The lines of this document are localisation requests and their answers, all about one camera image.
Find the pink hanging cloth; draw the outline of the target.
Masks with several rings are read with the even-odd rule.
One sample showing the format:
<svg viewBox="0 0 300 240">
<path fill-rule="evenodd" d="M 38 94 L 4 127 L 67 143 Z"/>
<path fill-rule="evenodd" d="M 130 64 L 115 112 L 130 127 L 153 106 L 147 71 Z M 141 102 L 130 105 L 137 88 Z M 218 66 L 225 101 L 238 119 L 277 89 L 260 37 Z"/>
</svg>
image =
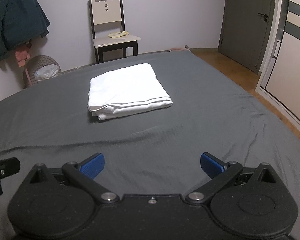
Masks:
<svg viewBox="0 0 300 240">
<path fill-rule="evenodd" d="M 18 63 L 18 67 L 24 67 L 26 64 L 26 61 L 31 57 L 30 55 L 30 49 L 27 45 L 23 44 L 21 46 L 18 46 L 15 49 L 15 58 Z"/>
</svg>

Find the yellow cloth on chair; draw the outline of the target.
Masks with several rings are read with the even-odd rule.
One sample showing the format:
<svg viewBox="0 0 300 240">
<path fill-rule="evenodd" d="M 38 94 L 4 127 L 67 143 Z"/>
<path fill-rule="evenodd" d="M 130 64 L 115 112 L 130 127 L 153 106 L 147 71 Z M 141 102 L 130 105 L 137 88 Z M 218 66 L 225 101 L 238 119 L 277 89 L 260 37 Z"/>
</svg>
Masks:
<svg viewBox="0 0 300 240">
<path fill-rule="evenodd" d="M 115 33 L 109 33 L 108 37 L 109 38 L 120 38 L 120 37 L 124 37 L 129 35 L 128 31 L 119 31 L 119 32 L 115 32 Z"/>
</svg>

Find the grey room door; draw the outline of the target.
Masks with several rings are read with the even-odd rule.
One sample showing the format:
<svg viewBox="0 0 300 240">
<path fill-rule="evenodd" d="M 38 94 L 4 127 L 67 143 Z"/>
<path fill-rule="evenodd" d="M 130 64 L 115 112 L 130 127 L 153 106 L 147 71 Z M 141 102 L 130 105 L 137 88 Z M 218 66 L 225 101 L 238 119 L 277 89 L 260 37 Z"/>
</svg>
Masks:
<svg viewBox="0 0 300 240">
<path fill-rule="evenodd" d="M 225 0 L 218 52 L 258 73 L 274 5 L 275 0 Z"/>
</svg>

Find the white long-sleeve shirt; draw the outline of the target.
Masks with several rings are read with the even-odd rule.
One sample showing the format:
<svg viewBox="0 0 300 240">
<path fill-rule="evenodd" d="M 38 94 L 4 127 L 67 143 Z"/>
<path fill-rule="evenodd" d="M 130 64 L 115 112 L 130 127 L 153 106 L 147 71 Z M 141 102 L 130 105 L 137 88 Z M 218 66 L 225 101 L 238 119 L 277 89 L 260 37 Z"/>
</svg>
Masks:
<svg viewBox="0 0 300 240">
<path fill-rule="evenodd" d="M 172 106 L 149 63 L 112 70 L 90 80 L 88 110 L 100 121 Z"/>
</svg>

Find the white plastic bag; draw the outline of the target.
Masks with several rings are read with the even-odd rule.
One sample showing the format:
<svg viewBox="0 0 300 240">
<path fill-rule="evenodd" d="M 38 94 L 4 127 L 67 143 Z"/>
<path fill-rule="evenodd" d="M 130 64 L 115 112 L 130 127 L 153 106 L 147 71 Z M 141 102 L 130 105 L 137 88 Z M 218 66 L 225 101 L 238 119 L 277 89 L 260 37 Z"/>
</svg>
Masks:
<svg viewBox="0 0 300 240">
<path fill-rule="evenodd" d="M 56 76 L 59 73 L 59 67 L 55 64 L 45 65 L 42 68 L 38 69 L 34 77 L 36 80 L 49 79 Z"/>
</svg>

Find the dark teal hanging jacket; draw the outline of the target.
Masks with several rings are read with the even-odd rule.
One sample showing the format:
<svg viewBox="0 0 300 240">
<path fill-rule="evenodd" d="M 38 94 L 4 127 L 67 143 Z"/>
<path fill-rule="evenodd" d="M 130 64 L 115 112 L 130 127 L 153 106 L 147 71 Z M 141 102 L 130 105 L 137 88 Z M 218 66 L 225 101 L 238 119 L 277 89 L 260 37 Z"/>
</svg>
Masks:
<svg viewBox="0 0 300 240">
<path fill-rule="evenodd" d="M 45 37 L 49 25 L 37 0 L 0 0 L 0 61 L 29 40 Z"/>
</svg>

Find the white wooden chair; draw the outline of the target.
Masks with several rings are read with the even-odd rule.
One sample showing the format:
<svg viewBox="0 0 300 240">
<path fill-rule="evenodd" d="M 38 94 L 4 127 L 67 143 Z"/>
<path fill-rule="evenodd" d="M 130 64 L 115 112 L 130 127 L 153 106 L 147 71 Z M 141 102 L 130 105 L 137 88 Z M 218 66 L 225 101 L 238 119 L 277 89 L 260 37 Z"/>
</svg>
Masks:
<svg viewBox="0 0 300 240">
<path fill-rule="evenodd" d="M 126 31 L 123 0 L 88 0 L 90 26 L 97 63 L 104 62 L 104 54 L 121 51 L 127 56 L 127 49 L 132 48 L 133 55 L 139 54 L 140 37 L 129 35 L 120 38 L 109 38 L 109 33 Z"/>
</svg>

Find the white wardrobe with stripes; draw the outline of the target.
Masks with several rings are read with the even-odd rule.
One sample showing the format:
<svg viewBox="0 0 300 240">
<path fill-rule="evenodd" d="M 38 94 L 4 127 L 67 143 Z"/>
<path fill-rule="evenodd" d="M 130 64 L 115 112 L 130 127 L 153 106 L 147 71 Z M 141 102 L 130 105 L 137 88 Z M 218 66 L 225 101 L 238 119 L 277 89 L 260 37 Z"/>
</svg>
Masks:
<svg viewBox="0 0 300 240">
<path fill-rule="evenodd" d="M 300 0 L 275 0 L 256 92 L 300 132 Z"/>
</svg>

